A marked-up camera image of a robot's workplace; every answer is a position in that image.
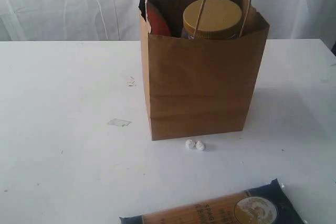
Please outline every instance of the round logo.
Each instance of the round logo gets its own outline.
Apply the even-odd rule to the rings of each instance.
[[[240,224],[273,224],[278,210],[268,199],[247,197],[236,204],[234,215]]]

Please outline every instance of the white table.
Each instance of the white table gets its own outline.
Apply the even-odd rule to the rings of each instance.
[[[138,41],[1,42],[0,93],[3,224],[119,223],[274,178],[303,219],[335,223],[336,57],[320,40],[267,41],[244,131],[193,137],[206,152],[150,140]]]

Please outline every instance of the white fabric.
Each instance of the white fabric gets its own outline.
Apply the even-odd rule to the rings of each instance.
[[[137,40],[139,0],[0,0],[0,40]],[[336,40],[334,0],[252,0],[269,38]]]

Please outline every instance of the white pill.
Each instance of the white pill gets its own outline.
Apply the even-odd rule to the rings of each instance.
[[[197,141],[197,143],[196,143],[196,148],[197,148],[199,151],[204,151],[204,150],[205,150],[205,144],[203,144],[201,141]]]
[[[195,147],[195,142],[192,141],[191,139],[188,139],[185,142],[185,147],[188,148],[188,149],[193,149]]]

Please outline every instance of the jar lid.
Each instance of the jar lid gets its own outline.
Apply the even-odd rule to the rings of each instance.
[[[199,11],[203,0],[192,2],[184,10],[184,29],[194,35]],[[240,7],[230,0],[206,0],[196,37],[208,39],[225,39],[239,30],[241,20]]]

